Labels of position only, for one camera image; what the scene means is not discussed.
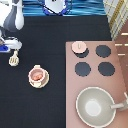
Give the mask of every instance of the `burner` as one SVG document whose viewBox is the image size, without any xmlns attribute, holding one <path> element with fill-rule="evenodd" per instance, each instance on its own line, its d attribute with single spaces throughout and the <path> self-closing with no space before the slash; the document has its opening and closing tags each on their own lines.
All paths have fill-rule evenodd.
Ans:
<svg viewBox="0 0 128 128">
<path fill-rule="evenodd" d="M 74 54 L 77 56 L 77 57 L 79 57 L 79 58 L 84 58 L 84 57 L 86 57 L 87 55 L 88 55 L 88 53 L 89 53 L 89 50 L 88 50 L 88 48 L 85 50 L 85 52 L 83 52 L 83 53 L 75 53 L 74 52 Z"/>
<path fill-rule="evenodd" d="M 111 49 L 106 45 L 99 45 L 96 48 L 96 54 L 100 57 L 108 57 L 111 54 Z"/>
<path fill-rule="evenodd" d="M 103 76 L 112 76 L 115 72 L 114 66 L 109 62 L 100 63 L 98 70 Z"/>
<path fill-rule="evenodd" d="M 86 62 L 79 62 L 75 66 L 75 72 L 79 76 L 82 76 L 82 77 L 87 76 L 89 75 L 90 71 L 91 71 L 91 68 L 89 64 L 87 64 Z"/>
</svg>

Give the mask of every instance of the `white object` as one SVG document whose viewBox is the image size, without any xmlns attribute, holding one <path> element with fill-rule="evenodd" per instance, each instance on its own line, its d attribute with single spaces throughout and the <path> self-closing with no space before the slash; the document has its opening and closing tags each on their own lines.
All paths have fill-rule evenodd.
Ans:
<svg viewBox="0 0 128 128">
<path fill-rule="evenodd" d="M 87 49 L 87 45 L 83 41 L 75 41 L 72 44 L 72 51 L 75 53 L 83 53 Z"/>
<path fill-rule="evenodd" d="M 45 0 L 45 6 L 55 13 L 59 13 L 66 8 L 65 0 Z"/>
<path fill-rule="evenodd" d="M 124 92 L 124 96 L 126 97 L 126 100 L 124 100 L 122 103 L 111 105 L 111 108 L 119 109 L 120 111 L 127 110 L 128 109 L 128 95 L 126 92 Z"/>
<path fill-rule="evenodd" d="M 107 127 L 115 118 L 116 109 L 111 95 L 99 88 L 88 87 L 82 90 L 76 100 L 76 110 L 80 119 L 93 128 Z"/>
<path fill-rule="evenodd" d="M 22 47 L 22 43 L 17 38 L 14 37 L 8 38 L 4 40 L 4 42 L 5 42 L 4 44 L 10 49 L 19 50 Z"/>
<path fill-rule="evenodd" d="M 93 99 L 87 102 L 85 109 L 90 116 L 98 116 L 101 113 L 101 106 Z"/>
<path fill-rule="evenodd" d="M 19 58 L 17 57 L 18 51 L 14 51 L 14 54 L 12 57 L 9 59 L 9 64 L 11 66 L 17 66 L 19 64 Z"/>
</svg>

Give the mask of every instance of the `teacup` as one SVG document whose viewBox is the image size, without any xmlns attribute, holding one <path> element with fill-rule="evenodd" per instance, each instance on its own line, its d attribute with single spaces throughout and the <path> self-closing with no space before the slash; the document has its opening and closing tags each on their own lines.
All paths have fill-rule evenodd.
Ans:
<svg viewBox="0 0 128 128">
<path fill-rule="evenodd" d="M 49 81 L 49 74 L 40 65 L 35 65 L 29 72 L 29 82 L 35 88 L 44 87 Z"/>
</svg>

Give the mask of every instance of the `white bowl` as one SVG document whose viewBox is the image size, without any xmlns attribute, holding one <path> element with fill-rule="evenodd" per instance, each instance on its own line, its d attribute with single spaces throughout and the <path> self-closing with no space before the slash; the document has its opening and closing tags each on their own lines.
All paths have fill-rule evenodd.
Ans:
<svg viewBox="0 0 128 128">
<path fill-rule="evenodd" d="M 111 109 L 114 100 L 99 87 L 88 87 L 80 92 L 76 100 L 76 110 L 81 120 L 93 128 L 108 126 L 115 117 L 116 109 Z"/>
</svg>

